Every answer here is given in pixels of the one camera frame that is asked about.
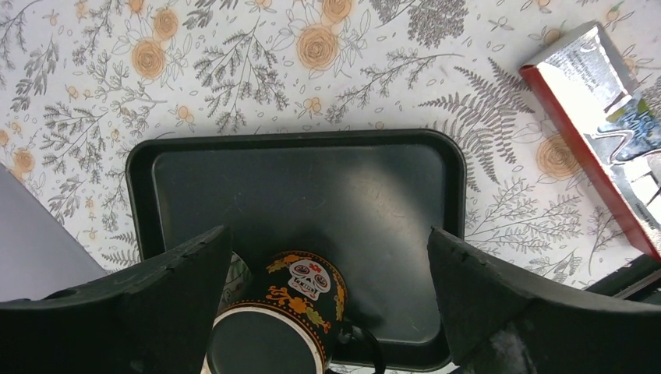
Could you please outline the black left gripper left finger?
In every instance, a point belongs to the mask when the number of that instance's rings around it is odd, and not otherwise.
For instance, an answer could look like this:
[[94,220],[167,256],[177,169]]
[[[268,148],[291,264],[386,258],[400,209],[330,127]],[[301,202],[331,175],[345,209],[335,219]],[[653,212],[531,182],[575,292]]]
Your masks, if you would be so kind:
[[218,226],[44,299],[3,302],[2,372],[200,372],[232,250]]

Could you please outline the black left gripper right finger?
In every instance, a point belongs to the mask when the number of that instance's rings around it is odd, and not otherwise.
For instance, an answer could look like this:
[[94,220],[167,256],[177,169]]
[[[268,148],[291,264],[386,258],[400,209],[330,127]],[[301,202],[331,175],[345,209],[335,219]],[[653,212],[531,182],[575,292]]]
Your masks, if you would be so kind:
[[427,251],[461,372],[659,372],[659,306],[559,284],[439,228]]

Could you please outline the black skull mug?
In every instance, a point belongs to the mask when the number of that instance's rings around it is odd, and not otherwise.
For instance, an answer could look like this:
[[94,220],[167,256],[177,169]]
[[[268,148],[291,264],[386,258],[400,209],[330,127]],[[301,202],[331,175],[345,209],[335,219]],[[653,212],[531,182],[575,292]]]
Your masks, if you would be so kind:
[[383,350],[345,317],[348,288],[339,269],[313,252],[277,254],[253,272],[242,297],[214,321],[205,373],[329,373],[343,344],[364,344],[375,373]]

